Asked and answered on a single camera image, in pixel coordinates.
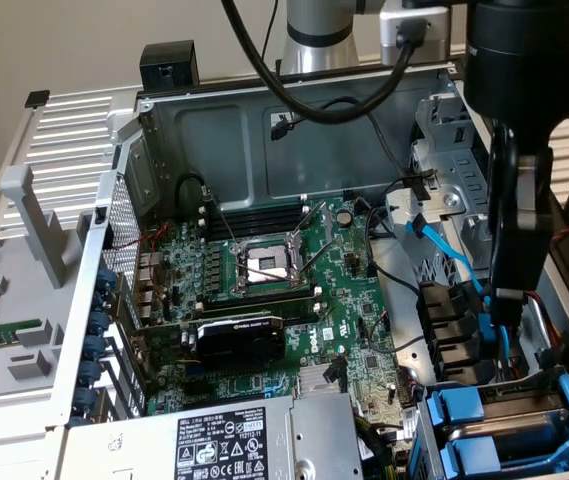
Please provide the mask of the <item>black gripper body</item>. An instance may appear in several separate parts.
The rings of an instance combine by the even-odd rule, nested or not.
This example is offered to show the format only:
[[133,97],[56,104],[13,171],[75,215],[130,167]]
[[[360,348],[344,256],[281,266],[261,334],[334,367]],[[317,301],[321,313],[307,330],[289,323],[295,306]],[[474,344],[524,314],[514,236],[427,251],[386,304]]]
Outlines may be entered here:
[[511,130],[522,151],[547,146],[569,118],[569,1],[469,5],[464,95]]

